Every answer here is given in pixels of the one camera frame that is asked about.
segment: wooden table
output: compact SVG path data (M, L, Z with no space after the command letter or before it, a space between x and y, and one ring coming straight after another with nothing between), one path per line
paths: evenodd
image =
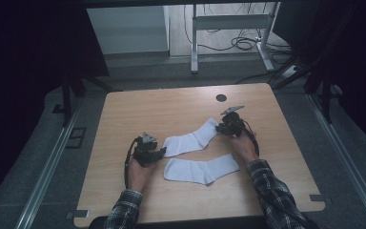
M217 101L218 94L225 94L227 100ZM124 160L135 137L148 132L160 148L166 137L193 132L210 117L221 122L221 112L240 105L245 108L237 112L257 132L260 158L267 159L275 175L289 186L299 210L323 210L324 202L310 199L319 191L270 86L213 86L108 94L77 207L90 215L75 218L75 225L88 226L94 218L109 214L125 188ZM228 138L217 135L205 150L178 158L211 160L233 152ZM169 159L162 159L145 190L138 222L262 215L244 163L234 156L240 171L209 186L165 180Z

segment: white wall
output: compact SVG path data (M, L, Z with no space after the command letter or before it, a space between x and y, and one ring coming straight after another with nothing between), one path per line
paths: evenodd
M103 54L169 49L168 7L88 9Z

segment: human hand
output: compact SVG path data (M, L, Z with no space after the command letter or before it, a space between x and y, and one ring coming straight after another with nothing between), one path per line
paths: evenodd
M230 141L234 146L235 151L242 157L245 163L258 159L254 144L245 132L242 132L240 136L237 137L230 136Z
M156 163L147 164L142 167L135 158L130 159L129 163L129 189L133 189L139 193L144 191L144 188L153 173Z

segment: white sock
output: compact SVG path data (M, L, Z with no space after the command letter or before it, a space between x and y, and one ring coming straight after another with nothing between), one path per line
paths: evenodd
M210 161L193 161L172 158L165 167L164 178L209 184L239 170L233 155L220 156Z
M164 157L178 156L183 153L204 149L216 135L215 126L218 126L218 123L213 118L210 118L195 132L166 138L163 144L163 147L167 147Z

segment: plaid shirt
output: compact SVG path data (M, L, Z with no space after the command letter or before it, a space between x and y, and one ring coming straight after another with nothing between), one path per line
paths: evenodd
M254 160L246 167L248 174L254 182L254 188L262 196L268 198L269 202L273 202L305 220L304 216L296 208L295 200L287 185L275 177L266 160ZM304 228L296 220L276 209L275 206L268 203L265 199L259 198L259 201L270 228Z
M254 188L270 202L274 202L293 214L305 219L295 206L293 195L287 185L273 174L266 160L255 160L247 165L248 174L252 177ZM138 209L142 195L127 189L121 193L120 199L112 208L105 223L105 229L133 229L138 220ZM260 198L260 206L270 228L304 228L294 219Z

